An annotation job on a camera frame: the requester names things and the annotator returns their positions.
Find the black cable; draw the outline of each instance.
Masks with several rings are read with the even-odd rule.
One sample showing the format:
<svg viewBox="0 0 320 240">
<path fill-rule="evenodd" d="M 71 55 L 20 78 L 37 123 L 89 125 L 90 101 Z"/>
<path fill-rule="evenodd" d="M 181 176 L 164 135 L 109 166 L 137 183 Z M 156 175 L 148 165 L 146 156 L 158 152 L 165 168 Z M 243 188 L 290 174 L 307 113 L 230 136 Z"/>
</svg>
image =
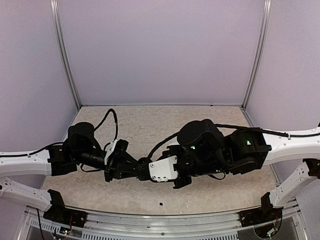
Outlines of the black cable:
<svg viewBox="0 0 320 240">
<path fill-rule="evenodd" d="M 37 151 L 33 151 L 31 153 L 24 153 L 24 154 L 17 154 L 17 155 L 0 155 L 0 158 L 16 158 L 16 157 L 27 157 L 27 156 L 31 156 L 31 155 L 35 155 L 39 152 L 41 152 L 42 150 L 45 150 L 48 147 L 54 146 L 54 145 L 59 145 L 59 144 L 63 144 L 63 142 L 55 142 L 55 143 L 51 143 L 47 146 L 44 146 L 43 148 L 37 150 Z"/>
<path fill-rule="evenodd" d="M 107 119 L 109 113 L 112 113 L 113 114 L 113 118 L 114 118 L 114 123 L 115 123 L 115 136 L 114 136 L 114 140 L 117 139 L 118 137 L 118 117 L 117 117 L 117 114 L 115 112 L 115 110 L 113 110 L 112 108 L 110 108 L 106 114 L 104 115 L 103 119 L 101 120 L 101 122 L 98 124 L 98 126 L 96 126 L 94 128 L 94 131 L 96 131 L 98 128 L 101 127 L 101 125 L 105 122 L 105 120 Z"/>
<path fill-rule="evenodd" d="M 117 118 L 117 114 L 116 111 L 113 110 L 112 108 L 110 108 L 104 115 L 103 119 L 101 120 L 101 122 L 94 128 L 94 131 L 96 131 L 98 128 L 101 127 L 101 125 L 105 122 L 105 120 L 107 119 L 109 113 L 113 113 L 113 119 L 114 119 L 114 123 L 115 123 L 115 136 L 114 136 L 114 140 L 117 139 L 118 137 L 118 118 Z M 110 144 L 110 142 L 108 142 L 106 145 L 104 145 L 103 147 L 103 151 L 106 151 L 107 146 Z M 85 172 L 85 173 L 95 173 L 95 172 L 99 172 L 102 171 L 101 169 L 93 169 L 93 170 L 84 170 L 84 164 L 80 165 L 80 169 L 81 171 Z"/>
<path fill-rule="evenodd" d="M 102 169 L 93 169 L 93 170 L 84 170 L 84 164 L 81 164 L 80 165 L 80 169 L 82 172 L 85 172 L 85 173 L 94 173 L 94 172 L 99 172 L 99 171 L 102 171 Z"/>
<path fill-rule="evenodd" d="M 210 178 L 213 178 L 213 179 L 216 179 L 216 180 L 223 180 L 223 179 L 226 178 L 226 173 L 225 172 L 223 173 L 223 177 L 222 178 L 218 178 L 218 177 L 216 177 L 215 175 L 212 175 L 212 174 L 208 174 L 208 176 Z"/>
<path fill-rule="evenodd" d="M 284 138 L 308 138 L 308 137 L 316 137 L 320 136 L 320 132 L 313 133 L 313 134 L 306 134 L 306 135 L 289 135 L 286 132 L 280 131 L 272 131 L 272 130 L 265 130 L 258 127 L 247 127 L 247 126 L 237 126 L 237 125 L 229 125 L 229 124 L 215 124 L 217 128 L 224 128 L 224 129 L 237 129 L 237 130 L 247 130 L 250 132 L 257 132 L 262 134 L 269 134 L 269 135 L 276 135 Z"/>
<path fill-rule="evenodd" d="M 108 145 L 110 145 L 110 142 L 108 142 L 106 145 L 104 145 L 103 151 L 106 151 L 106 148 L 108 147 Z"/>
<path fill-rule="evenodd" d="M 40 228 L 41 237 L 42 237 L 42 240 L 45 240 L 44 232 L 42 231 L 42 227 L 41 227 L 40 213 L 39 213 L 38 208 L 36 208 L 36 212 L 38 213 L 38 221 L 39 221 L 39 228 Z"/>
<path fill-rule="evenodd" d="M 156 150 L 158 148 L 160 148 L 163 144 L 165 144 L 166 142 L 168 142 L 169 140 L 175 138 L 176 136 L 178 136 L 178 132 L 172 134 L 171 136 L 168 136 L 166 139 L 162 140 L 161 142 L 159 142 L 157 145 L 154 146 L 154 148 L 151 150 L 151 152 L 148 154 L 147 158 L 151 159 L 153 154 L 156 152 Z"/>
</svg>

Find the wire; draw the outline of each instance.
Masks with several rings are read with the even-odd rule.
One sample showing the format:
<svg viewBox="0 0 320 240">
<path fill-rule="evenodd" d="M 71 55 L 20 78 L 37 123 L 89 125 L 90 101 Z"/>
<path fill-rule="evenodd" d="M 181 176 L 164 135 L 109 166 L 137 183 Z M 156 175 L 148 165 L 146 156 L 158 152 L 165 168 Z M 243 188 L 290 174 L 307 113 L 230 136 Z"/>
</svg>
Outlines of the wire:
<svg viewBox="0 0 320 240">
<path fill-rule="evenodd" d="M 116 114 L 116 111 L 113 110 L 112 108 L 110 108 L 104 115 L 103 119 L 101 120 L 101 122 L 94 128 L 94 131 L 96 131 L 98 128 L 101 127 L 101 125 L 105 122 L 105 120 L 107 119 L 109 113 L 113 114 L 113 119 L 114 119 L 114 123 L 115 123 L 115 135 L 114 135 L 114 140 L 117 139 L 118 137 L 118 117 Z M 104 145 L 103 147 L 103 151 L 106 151 L 107 146 L 110 144 L 110 142 L 108 142 L 106 145 Z M 93 170 L 84 170 L 84 164 L 80 165 L 80 169 L 81 171 L 85 172 L 85 173 L 95 173 L 95 172 L 100 172 L 102 171 L 102 169 L 93 169 Z"/>
<path fill-rule="evenodd" d="M 228 124 L 215 124 L 215 126 L 217 128 L 224 128 L 224 129 L 248 130 L 250 132 L 269 134 L 269 135 L 276 135 L 276 136 L 280 136 L 280 137 L 284 137 L 284 138 L 288 138 L 288 137 L 291 137 L 291 138 L 308 138 L 308 137 L 320 136 L 320 132 L 313 133 L 313 134 L 306 134 L 306 135 L 289 135 L 286 132 L 266 130 L 266 129 L 257 128 L 257 127 L 237 126 L 237 125 L 228 125 Z"/>
<path fill-rule="evenodd" d="M 60 142 L 51 143 L 51 144 L 49 144 L 47 146 L 44 146 L 43 148 L 41 148 L 41 149 L 39 149 L 37 151 L 33 151 L 33 152 L 30 152 L 30 153 L 16 154 L 16 155 L 0 155 L 0 158 L 27 157 L 27 156 L 35 155 L 35 154 L 41 152 L 42 150 L 45 150 L 46 148 L 49 148 L 49 147 L 54 146 L 54 145 L 59 145 L 59 144 L 63 144 L 63 142 L 60 141 Z"/>
<path fill-rule="evenodd" d="M 106 145 L 104 145 L 104 147 L 103 147 L 103 151 L 105 151 L 105 150 L 106 150 L 106 148 L 108 147 L 108 145 L 110 145 L 110 142 L 108 142 Z"/>
<path fill-rule="evenodd" d="M 270 235 L 266 235 L 266 236 L 260 237 L 259 234 L 257 233 L 257 231 L 259 230 L 259 227 L 253 228 L 253 231 L 254 231 L 255 235 L 256 235 L 259 239 L 263 239 L 263 240 L 265 240 L 265 239 L 271 239 L 274 235 L 276 235 L 276 234 L 279 232 L 279 230 L 280 230 L 280 228 L 281 228 L 281 225 L 282 225 L 282 219 L 283 219 L 283 213 L 281 212 L 280 222 L 279 222 L 279 218 L 276 217 L 276 218 L 275 218 L 275 226 L 272 228 L 272 229 L 274 229 L 274 232 L 271 233 Z"/>
<path fill-rule="evenodd" d="M 85 173 L 95 173 L 95 172 L 102 171 L 102 169 L 84 170 L 84 164 L 80 165 L 80 169 L 82 172 L 85 172 Z"/>
<path fill-rule="evenodd" d="M 213 179 L 216 179 L 216 180 L 223 180 L 223 179 L 226 178 L 226 173 L 225 172 L 223 173 L 223 177 L 222 178 L 218 178 L 218 177 L 216 177 L 215 175 L 212 175 L 212 174 L 208 174 L 208 176 L 210 178 L 213 178 Z"/>
<path fill-rule="evenodd" d="M 154 146 L 154 148 L 151 150 L 151 152 L 148 154 L 147 158 L 151 159 L 153 154 L 156 152 L 156 150 L 158 148 L 160 148 L 163 144 L 165 144 L 166 142 L 168 142 L 169 140 L 175 138 L 176 136 L 178 136 L 178 132 L 168 136 L 166 139 L 162 140 L 161 142 L 159 142 L 157 145 Z"/>
<path fill-rule="evenodd" d="M 117 114 L 115 112 L 115 110 L 113 110 L 112 108 L 110 108 L 104 115 L 103 119 L 101 120 L 101 122 L 98 124 L 98 126 L 96 126 L 94 128 L 94 131 L 98 130 L 98 128 L 101 127 L 101 125 L 105 122 L 105 120 L 107 119 L 109 113 L 113 114 L 113 118 L 114 118 L 114 123 L 115 123 L 115 136 L 114 136 L 114 140 L 117 139 L 118 137 L 118 118 L 117 118 Z"/>
<path fill-rule="evenodd" d="M 41 237 L 42 237 L 42 240 L 45 240 L 44 232 L 42 231 L 42 227 L 41 227 L 40 213 L 39 213 L 38 208 L 36 208 L 36 212 L 38 213 L 38 221 L 39 221 L 39 228 L 40 228 Z"/>
</svg>

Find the aluminum frame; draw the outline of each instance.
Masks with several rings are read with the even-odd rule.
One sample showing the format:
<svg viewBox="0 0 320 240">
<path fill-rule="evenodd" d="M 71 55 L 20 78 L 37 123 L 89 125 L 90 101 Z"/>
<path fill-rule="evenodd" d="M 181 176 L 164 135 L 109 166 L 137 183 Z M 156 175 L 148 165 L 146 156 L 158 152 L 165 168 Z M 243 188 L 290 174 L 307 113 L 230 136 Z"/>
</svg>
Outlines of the aluminum frame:
<svg viewBox="0 0 320 240">
<path fill-rule="evenodd" d="M 254 61 L 253 61 L 253 67 L 250 73 L 250 79 L 249 83 L 244 95 L 244 100 L 242 103 L 242 107 L 244 110 L 246 110 L 250 97 L 252 95 L 255 81 L 257 78 L 257 73 L 259 70 L 259 65 L 260 61 L 262 58 L 262 53 L 264 50 L 265 46 L 265 41 L 266 41 L 266 36 L 267 36 L 267 29 L 268 29 L 268 23 L 269 23 L 269 18 L 270 18 L 270 11 L 271 11 L 271 0 L 265 0 L 264 1 L 264 8 L 263 8 L 263 14 L 262 14 L 262 22 L 261 22 L 261 29 L 260 29 L 260 34 L 259 34 L 259 39 L 258 39 L 258 44 L 257 44 L 257 49 L 255 52 L 254 56 Z"/>
<path fill-rule="evenodd" d="M 59 6 L 58 6 L 58 1 L 57 0 L 50 0 L 50 5 L 51 5 L 51 11 L 52 11 L 52 18 L 53 18 L 53 24 L 54 24 L 54 29 L 55 29 L 55 34 L 58 42 L 58 47 L 60 51 L 60 56 L 61 60 L 63 63 L 63 68 L 66 74 L 67 82 L 72 94 L 72 99 L 74 102 L 74 105 L 77 109 L 77 111 L 80 110 L 82 107 L 80 97 L 77 91 L 77 87 L 71 72 L 70 64 L 69 64 L 69 59 L 67 55 L 67 50 L 64 42 L 64 36 L 62 32 L 62 26 L 61 26 L 61 21 L 60 21 L 60 14 L 59 14 Z"/>
<path fill-rule="evenodd" d="M 88 213 L 84 228 L 72 227 L 75 237 L 70 236 L 70 239 L 202 240 L 208 238 L 214 239 L 214 237 L 221 237 L 223 239 L 223 236 L 225 236 L 227 240 L 228 236 L 235 236 L 238 231 L 253 228 L 252 226 L 241 227 L 238 214 L 240 210 L 192 215 L 134 215 L 75 207 L 69 208 L 81 209 Z M 283 218 L 294 217 L 295 225 L 298 227 L 297 232 L 298 229 L 300 232 L 298 234 L 299 240 L 307 240 L 308 236 L 300 214 L 301 212 L 295 199 L 292 199 L 285 205 Z M 37 211 L 27 207 L 20 224 L 21 228 L 16 239 L 26 240 L 30 226 L 39 228 Z M 41 218 L 41 226 L 44 231 L 49 232 L 53 231 L 54 228 L 68 227 L 67 225 L 52 222 L 44 218 Z"/>
</svg>

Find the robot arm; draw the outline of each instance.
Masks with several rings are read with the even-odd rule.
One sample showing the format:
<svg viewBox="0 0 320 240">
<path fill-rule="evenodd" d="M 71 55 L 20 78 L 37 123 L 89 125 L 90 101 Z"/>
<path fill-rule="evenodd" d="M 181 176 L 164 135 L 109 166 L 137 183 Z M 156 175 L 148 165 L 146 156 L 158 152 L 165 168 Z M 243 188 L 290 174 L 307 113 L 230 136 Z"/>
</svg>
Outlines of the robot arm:
<svg viewBox="0 0 320 240">
<path fill-rule="evenodd" d="M 102 150 L 94 138 L 94 126 L 80 122 L 68 129 L 68 138 L 63 144 L 48 146 L 37 154 L 2 153 L 0 197 L 46 211 L 44 217 L 56 222 L 67 223 L 72 216 L 72 224 L 81 227 L 86 213 L 65 208 L 58 192 L 28 188 L 6 177 L 65 175 L 83 164 L 104 171 L 107 182 L 135 177 L 155 183 L 173 182 L 174 188 L 179 189 L 191 184 L 192 177 L 200 175 L 245 174 L 261 169 L 263 165 L 304 159 L 282 185 L 261 198 L 260 208 L 251 209 L 250 214 L 241 213 L 242 225 L 249 226 L 281 218 L 283 205 L 301 188 L 320 177 L 320 127 L 290 133 L 238 127 L 227 136 L 218 130 L 220 127 L 230 126 L 214 124 L 209 119 L 189 122 L 168 138 L 177 137 L 177 143 L 169 145 L 159 159 L 152 161 L 152 153 L 165 141 L 148 157 L 136 160 L 127 153 L 129 143 L 123 139 L 115 139 L 106 151 Z"/>
</svg>

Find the small black object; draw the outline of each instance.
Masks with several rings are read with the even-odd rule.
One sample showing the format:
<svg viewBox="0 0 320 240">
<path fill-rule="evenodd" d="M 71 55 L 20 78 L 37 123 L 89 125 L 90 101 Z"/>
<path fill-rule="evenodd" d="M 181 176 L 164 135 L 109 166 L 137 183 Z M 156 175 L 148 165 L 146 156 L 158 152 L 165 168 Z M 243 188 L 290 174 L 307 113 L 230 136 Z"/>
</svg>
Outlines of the small black object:
<svg viewBox="0 0 320 240">
<path fill-rule="evenodd" d="M 242 227 L 263 224 L 269 221 L 273 221 L 276 218 L 282 218 L 283 207 L 274 208 L 272 203 L 270 203 L 269 195 L 270 192 L 267 192 L 261 197 L 260 207 L 240 211 L 239 217 Z"/>
<path fill-rule="evenodd" d="M 66 208 L 62 196 L 58 191 L 49 189 L 48 193 L 51 196 L 50 203 L 52 206 L 48 211 L 44 212 L 44 219 L 79 228 L 85 226 L 88 215 L 85 211 Z"/>
</svg>

